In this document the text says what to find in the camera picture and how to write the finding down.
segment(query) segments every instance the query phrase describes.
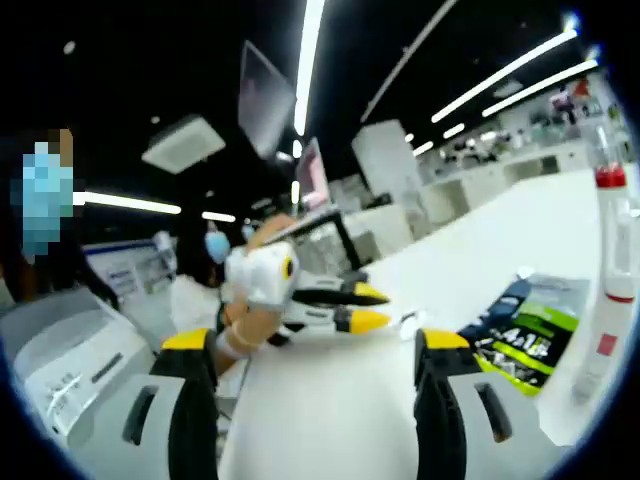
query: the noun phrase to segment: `monitor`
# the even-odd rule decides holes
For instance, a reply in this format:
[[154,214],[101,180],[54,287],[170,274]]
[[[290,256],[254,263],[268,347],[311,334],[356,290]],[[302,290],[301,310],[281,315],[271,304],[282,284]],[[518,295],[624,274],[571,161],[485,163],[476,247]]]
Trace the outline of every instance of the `monitor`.
[[300,183],[300,201],[309,210],[329,203],[329,182],[315,137],[302,151],[296,167],[296,180]]
[[292,123],[295,102],[295,90],[286,78],[246,41],[240,72],[238,123],[260,158],[274,158],[282,133]]

